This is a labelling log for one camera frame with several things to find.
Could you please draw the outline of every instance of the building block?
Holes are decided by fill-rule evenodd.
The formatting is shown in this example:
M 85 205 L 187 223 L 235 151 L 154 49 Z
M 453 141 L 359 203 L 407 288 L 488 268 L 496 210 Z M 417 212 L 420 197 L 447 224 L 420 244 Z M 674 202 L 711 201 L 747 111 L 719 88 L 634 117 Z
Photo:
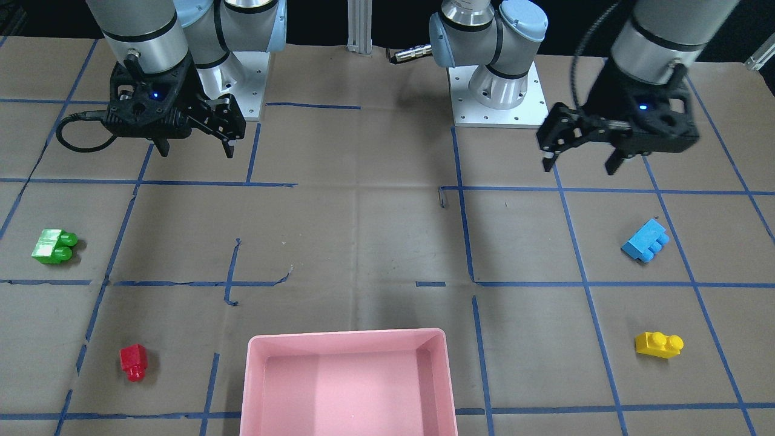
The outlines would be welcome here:
M 635 351 L 642 355 L 671 358 L 680 354 L 684 340 L 675 334 L 666 336 L 660 331 L 645 331 L 635 338 Z
M 75 234 L 62 229 L 44 229 L 33 250 L 33 259 L 42 264 L 60 264 L 73 257 L 71 247 L 78 243 Z
M 622 245 L 622 250 L 633 259 L 649 262 L 668 242 L 670 237 L 665 233 L 665 228 L 652 218 Z
M 121 370 L 126 372 L 126 378 L 130 382 L 139 382 L 145 378 L 145 370 L 148 368 L 148 357 L 145 347 L 140 344 L 122 348 L 119 352 L 121 358 Z

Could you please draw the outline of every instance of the blue toy block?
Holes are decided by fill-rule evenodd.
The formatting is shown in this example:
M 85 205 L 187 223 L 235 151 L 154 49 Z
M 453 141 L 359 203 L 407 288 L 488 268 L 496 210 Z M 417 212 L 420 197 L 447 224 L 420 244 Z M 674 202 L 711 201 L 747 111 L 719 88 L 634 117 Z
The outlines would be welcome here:
M 668 242 L 670 237 L 665 234 L 665 228 L 651 219 L 622 245 L 622 250 L 633 259 L 649 262 Z

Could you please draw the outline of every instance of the blue tape line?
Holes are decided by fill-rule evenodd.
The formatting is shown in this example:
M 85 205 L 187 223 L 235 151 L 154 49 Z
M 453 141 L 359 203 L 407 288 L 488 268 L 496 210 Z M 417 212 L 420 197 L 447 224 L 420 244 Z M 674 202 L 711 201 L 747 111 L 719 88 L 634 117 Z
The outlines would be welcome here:
M 484 409 L 455 409 L 456 415 L 484 415 Z
M 622 436 L 628 436 L 627 423 L 625 422 L 625 414 L 622 410 L 622 402 L 619 400 L 618 389 L 616 389 L 616 381 L 614 380 L 614 372 L 611 369 L 611 362 L 608 360 L 608 351 L 605 348 L 605 340 L 603 339 L 603 331 L 600 328 L 600 320 L 598 319 L 598 312 L 594 308 L 594 299 L 592 298 L 592 291 L 590 290 L 589 283 L 587 281 L 587 272 L 584 269 L 584 261 L 581 258 L 581 250 L 579 249 L 578 240 L 576 239 L 576 230 L 574 229 L 574 223 L 570 218 L 570 209 L 568 208 L 568 202 L 565 198 L 565 190 L 563 189 L 562 180 L 560 180 L 560 171 L 555 165 L 554 178 L 557 182 L 557 188 L 560 190 L 560 201 L 563 204 L 563 211 L 565 212 L 565 220 L 568 224 L 568 231 L 570 232 L 570 241 L 573 243 L 573 252 L 576 255 L 576 262 L 578 263 L 579 273 L 581 274 L 581 280 L 584 282 L 584 293 L 587 296 L 587 305 L 589 305 L 589 311 L 592 315 L 592 323 L 594 324 L 594 332 L 598 336 L 598 344 L 600 345 L 600 353 L 603 358 L 603 365 L 605 366 L 605 373 L 608 376 L 608 383 L 611 385 L 611 395 L 614 399 L 614 407 L 616 409 L 616 415 L 619 418 L 619 426 L 622 428 Z
M 62 105 L 66 100 L 46 100 L 46 99 L 0 99 L 0 103 L 46 103 Z
M 91 280 L 17 280 L 17 279 L 0 279 L 0 283 L 8 283 L 9 285 L 57 285 L 57 286 L 88 286 L 91 284 Z
M 225 286 L 226 282 L 164 282 L 164 281 L 138 281 L 122 280 L 121 282 L 113 283 L 114 286 L 192 286 L 195 288 L 217 288 Z
M 61 105 L 64 103 L 71 105 L 107 105 L 110 102 L 90 101 L 90 100 L 51 100 L 51 99 L 0 99 L 0 103 L 43 103 Z
M 19 190 L 19 194 L 16 195 L 16 199 L 13 201 L 13 204 L 11 205 L 11 210 L 9 210 L 8 215 L 5 216 L 5 221 L 3 221 L 3 224 L 0 227 L 0 240 L 2 240 L 3 236 L 5 236 L 5 231 L 8 229 L 8 226 L 11 224 L 11 218 L 13 218 L 14 214 L 16 213 L 16 209 L 19 208 L 19 203 L 22 201 L 22 195 L 24 194 L 24 191 L 27 189 L 27 184 L 28 182 L 22 185 L 22 188 Z
M 311 105 L 311 104 L 308 104 L 308 103 L 293 103 L 293 102 L 273 102 L 273 103 L 267 103 L 267 106 L 294 106 L 294 107 L 298 107 L 298 108 L 360 110 L 360 106 Z
M 59 436 L 62 433 L 62 425 L 64 425 L 64 416 L 67 414 L 67 409 L 70 408 L 70 399 L 73 397 L 73 390 L 67 391 L 67 395 L 64 397 L 64 406 L 62 406 L 62 412 L 59 414 L 59 420 L 57 421 L 57 429 L 54 431 L 53 436 Z
M 0 414 L 0 420 L 58 420 L 61 414 Z
M 628 412 L 647 412 L 654 410 L 722 410 L 739 409 L 737 403 L 687 403 L 687 404 L 636 404 L 624 406 Z
M 492 403 L 490 402 L 490 379 L 487 377 L 487 363 L 484 360 L 484 340 L 482 339 L 482 326 L 479 317 L 479 302 L 477 296 L 471 299 L 471 307 L 474 311 L 474 328 L 477 331 L 477 350 L 479 352 L 479 369 L 482 374 L 482 389 L 484 391 L 484 416 L 487 417 L 487 433 L 495 436 L 495 425 L 492 420 Z
M 103 102 L 99 100 L 72 100 L 71 105 L 108 105 L 110 102 Z
M 558 192 L 558 188 L 551 186 L 440 186 L 442 191 L 507 191 L 507 192 Z M 563 188 L 565 192 L 608 192 L 614 194 L 655 194 L 655 189 L 622 189 L 622 188 Z M 775 196 L 771 191 L 703 191 L 703 190 L 681 190 L 681 189 L 662 189 L 663 194 L 684 194 L 689 196 L 747 196 L 748 194 L 758 196 Z
M 78 83 L 83 78 L 84 72 L 86 71 L 86 67 L 88 66 L 89 61 L 91 60 L 91 55 L 94 54 L 96 47 L 97 47 L 97 40 L 94 40 L 94 42 L 91 43 L 91 49 L 89 49 L 89 52 L 86 55 L 86 59 L 84 60 L 84 63 L 81 65 L 81 70 L 78 72 L 78 75 L 75 77 L 75 82 L 73 83 L 73 86 L 70 89 L 70 92 L 67 94 L 67 99 L 62 105 L 62 109 L 60 109 L 59 115 L 57 115 L 57 119 L 54 121 L 54 124 L 51 127 L 51 131 L 49 131 L 49 135 L 46 138 L 46 143 L 43 144 L 43 149 L 41 149 L 40 151 L 38 160 L 35 162 L 35 165 L 33 165 L 32 171 L 29 172 L 29 176 L 27 176 L 27 179 L 24 185 L 22 185 L 22 188 L 19 190 L 19 194 L 16 196 L 16 200 L 14 200 L 13 205 L 11 206 L 11 210 L 8 212 L 8 215 L 5 217 L 5 221 L 3 221 L 2 227 L 0 227 L 0 240 L 3 238 L 3 236 L 5 236 L 5 232 L 7 231 L 8 226 L 11 223 L 11 219 L 13 218 L 14 214 L 16 214 L 16 210 L 19 208 L 19 204 L 22 201 L 22 196 L 24 195 L 24 192 L 27 190 L 27 186 L 29 185 L 29 180 L 33 177 L 33 174 L 35 174 L 35 170 L 38 168 L 38 165 L 40 165 L 40 162 L 43 160 L 43 155 L 46 153 L 46 149 L 51 143 L 54 133 L 57 131 L 57 125 L 59 125 L 59 122 L 62 120 L 62 117 L 64 116 L 64 111 L 67 110 L 67 103 L 73 98 L 75 89 L 78 87 Z
M 232 252 L 232 261 L 229 263 L 229 274 L 226 276 L 226 287 L 223 290 L 223 301 L 226 302 L 229 306 L 236 306 L 239 304 L 238 301 L 232 301 L 232 280 L 234 279 L 234 268 L 237 265 L 237 254 L 239 253 L 239 246 L 241 245 L 242 241 L 237 238 L 236 239 L 236 245 L 234 246 L 234 251 Z
M 247 177 L 245 183 L 250 183 L 253 177 L 253 166 L 256 164 L 256 154 L 258 153 L 258 140 L 261 136 L 261 123 L 256 125 L 256 136 L 253 138 L 253 151 L 250 152 L 250 163 L 247 165 Z
M 556 288 L 582 287 L 584 282 L 476 282 L 479 286 L 490 288 Z M 587 282 L 591 288 L 612 287 L 694 287 L 701 288 L 775 288 L 775 283 L 723 283 L 723 282 Z
M 218 373 L 218 362 L 221 355 L 215 353 L 212 355 L 212 368 L 210 369 L 210 382 L 207 385 L 207 398 L 205 399 L 204 417 L 201 419 L 201 427 L 199 428 L 199 436 L 207 435 L 207 419 L 210 414 L 210 406 L 212 406 L 212 393 L 215 391 L 215 375 Z
M 232 420 L 240 419 L 242 412 L 213 412 L 208 415 L 210 419 Z
M 452 149 L 455 154 L 455 172 L 457 175 L 457 187 L 463 187 L 463 171 L 460 167 L 460 150 L 457 146 L 457 132 L 455 127 L 449 129 L 452 133 Z M 471 238 L 468 233 L 468 216 L 466 215 L 466 198 L 462 189 L 457 189 L 458 199 L 460 201 L 460 220 L 463 222 L 463 242 L 466 246 L 466 263 L 468 266 L 468 276 L 471 281 L 476 283 L 474 278 L 474 256 L 471 254 Z
M 597 414 L 600 412 L 615 412 L 616 406 L 571 406 L 571 407 L 496 407 L 495 415 L 530 415 L 530 414 Z
M 762 214 L 761 209 L 759 209 L 759 205 L 756 204 L 756 199 L 754 199 L 753 195 L 751 195 L 751 190 L 748 189 L 748 184 L 746 183 L 746 180 L 742 177 L 742 173 L 737 168 L 737 164 L 735 163 L 735 160 L 732 159 L 732 154 L 729 153 L 729 149 L 726 146 L 726 142 L 724 141 L 724 138 L 722 138 L 721 133 L 718 131 L 718 128 L 716 127 L 716 123 L 713 121 L 713 118 L 711 117 L 711 113 L 708 111 L 708 108 L 705 107 L 705 103 L 702 101 L 702 97 L 700 97 L 700 93 L 697 92 L 697 89 L 694 87 L 694 83 L 692 83 L 691 79 L 688 76 L 686 77 L 686 79 L 689 82 L 689 86 L 691 86 L 692 92 L 694 92 L 694 95 L 697 97 L 697 101 L 700 103 L 700 107 L 702 108 L 702 111 L 705 112 L 705 116 L 707 116 L 708 121 L 711 122 L 711 127 L 713 127 L 713 131 L 716 133 L 718 142 L 721 143 L 722 149 L 724 149 L 724 154 L 726 154 L 727 159 L 729 159 L 729 163 L 732 164 L 732 169 L 735 170 L 735 174 L 737 175 L 737 178 L 740 180 L 740 184 L 742 185 L 742 188 L 746 191 L 746 194 L 748 195 L 748 199 L 751 201 L 751 204 L 753 204 L 753 208 L 756 210 L 756 214 L 759 215 L 759 219 L 762 221 L 764 228 L 767 230 L 767 234 L 770 235 L 770 239 L 772 240 L 773 244 L 775 244 L 775 234 L 773 234 L 772 229 L 770 229 L 770 225 L 767 224 L 767 220 L 764 219 L 764 215 Z
M 775 403 L 746 403 L 748 409 L 775 409 Z
M 257 186 L 264 188 L 294 188 L 298 183 L 262 183 L 262 182 L 190 182 L 182 180 L 145 180 L 143 185 L 183 185 L 183 186 Z
M 446 282 L 415 282 L 415 286 L 418 288 L 443 288 L 446 286 Z
M 737 403 L 675 403 L 675 404 L 629 404 L 622 405 L 625 412 L 648 412 L 659 410 L 739 410 Z M 746 403 L 747 409 L 775 409 L 775 403 Z M 596 414 L 614 412 L 614 406 L 569 406 L 569 407 L 494 407 L 493 415 L 524 414 Z M 456 415 L 484 415 L 481 408 L 455 409 Z M 170 414 L 95 414 L 67 413 L 64 420 L 178 420 L 188 419 L 239 419 L 241 412 L 173 412 Z M 61 414 L 0 414 L 0 420 L 58 420 Z
M 159 415 L 130 415 L 130 414 L 67 414 L 65 420 L 179 420 L 182 418 L 201 419 L 200 413 L 172 413 Z
M 280 280 L 275 280 L 274 282 L 241 282 L 239 280 L 232 281 L 232 287 L 235 288 L 271 288 L 273 286 L 277 286 L 281 283 L 285 283 L 288 281 L 288 277 L 291 276 L 291 273 L 288 272 L 285 277 L 283 277 Z
M 665 215 L 665 221 L 667 221 L 667 224 L 670 227 L 670 231 L 673 232 L 673 238 L 675 239 L 676 247 L 678 248 L 678 252 L 680 253 L 681 260 L 684 262 L 684 267 L 686 268 L 686 272 L 689 275 L 689 280 L 691 280 L 691 282 L 694 283 L 694 294 L 697 297 L 697 303 L 699 303 L 700 305 L 702 316 L 705 318 L 705 323 L 708 325 L 708 329 L 711 332 L 713 343 L 715 344 L 716 350 L 718 351 L 718 356 L 721 359 L 722 364 L 724 365 L 724 370 L 726 371 L 727 377 L 729 378 L 729 383 L 732 385 L 732 390 L 735 392 L 735 397 L 737 398 L 737 402 L 740 407 L 740 410 L 742 411 L 742 415 L 746 420 L 746 424 L 748 425 L 748 430 L 751 436 L 756 436 L 756 431 L 753 429 L 753 422 L 751 421 L 751 417 L 748 415 L 748 410 L 746 409 L 746 405 L 742 401 L 742 394 L 740 393 L 740 389 L 737 386 L 737 382 L 735 381 L 735 376 L 732 375 L 732 370 L 729 368 L 729 363 L 727 362 L 726 355 L 724 355 L 724 350 L 722 349 L 721 342 L 718 340 L 716 329 L 713 327 L 713 322 L 711 321 L 711 316 L 708 313 L 708 308 L 705 306 L 705 301 L 702 298 L 702 293 L 700 292 L 700 288 L 694 279 L 694 273 L 692 272 L 691 266 L 689 265 L 689 259 L 686 256 L 686 252 L 684 251 L 684 246 L 680 242 L 678 233 L 676 232 L 675 226 L 673 225 L 673 219 L 670 217 L 670 212 L 667 211 L 667 204 L 665 203 L 665 199 L 662 197 L 662 194 L 659 192 L 659 186 L 657 185 L 656 177 L 654 176 L 654 173 L 651 170 L 651 164 L 649 163 L 649 160 L 648 158 L 646 158 L 646 156 L 643 156 L 642 158 L 643 158 L 643 163 L 646 166 L 646 171 L 649 173 L 649 177 L 651 178 L 651 183 L 652 185 L 654 185 L 654 189 L 657 190 L 656 196 L 660 201 L 660 205 L 662 206 L 662 211 L 664 212 L 664 215 Z
M 78 375 L 81 374 L 81 366 L 84 364 L 84 358 L 86 357 L 86 344 L 81 345 L 81 351 L 78 353 L 78 360 L 75 362 L 75 372 Z
M 108 267 L 105 270 L 105 277 L 102 279 L 102 286 L 100 286 L 99 294 L 97 295 L 97 300 L 95 301 L 94 309 L 91 310 L 91 318 L 89 319 L 89 325 L 86 329 L 86 341 L 89 342 L 91 340 L 91 334 L 94 332 L 95 324 L 97 322 L 97 314 L 99 312 L 99 307 L 102 304 L 102 298 L 105 296 L 105 289 L 107 289 L 108 284 L 110 283 L 110 274 L 113 272 L 113 265 L 115 264 L 115 259 L 119 255 L 119 248 L 121 247 L 121 242 L 124 238 L 124 233 L 126 232 L 126 227 L 129 225 L 129 217 L 132 215 L 132 210 L 135 208 L 135 200 L 137 200 L 137 192 L 140 190 L 141 182 L 143 181 L 143 177 L 145 176 L 145 171 L 148 168 L 148 162 L 150 161 L 150 155 L 153 152 L 153 145 L 148 145 L 148 151 L 146 151 L 145 159 L 143 160 L 143 166 L 140 167 L 140 173 L 137 176 L 137 181 L 135 183 L 135 188 L 132 191 L 132 198 L 129 200 L 129 204 L 126 206 L 126 212 L 124 213 L 124 219 L 121 222 L 121 228 L 119 229 L 118 236 L 115 237 L 115 244 L 113 244 L 113 252 L 110 254 L 110 260 L 108 261 Z
M 86 185 L 134 185 L 137 180 L 115 180 L 95 178 L 31 178 L 30 183 L 78 183 Z

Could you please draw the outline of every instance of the yellow toy block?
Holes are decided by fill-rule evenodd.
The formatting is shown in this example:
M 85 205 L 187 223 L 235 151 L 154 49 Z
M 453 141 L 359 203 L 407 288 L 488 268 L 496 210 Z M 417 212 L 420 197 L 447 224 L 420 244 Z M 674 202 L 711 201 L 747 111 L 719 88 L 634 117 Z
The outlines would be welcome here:
M 684 340 L 675 334 L 665 336 L 659 331 L 646 331 L 635 338 L 635 351 L 642 355 L 671 358 L 679 355 L 682 348 Z

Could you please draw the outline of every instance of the green toy block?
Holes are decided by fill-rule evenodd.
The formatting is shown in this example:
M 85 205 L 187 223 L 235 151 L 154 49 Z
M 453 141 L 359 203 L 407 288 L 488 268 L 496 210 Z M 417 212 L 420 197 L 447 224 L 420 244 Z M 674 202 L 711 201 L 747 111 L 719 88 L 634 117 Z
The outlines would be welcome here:
M 60 264 L 73 257 L 73 247 L 78 243 L 75 234 L 62 229 L 45 229 L 33 250 L 33 258 L 42 264 Z

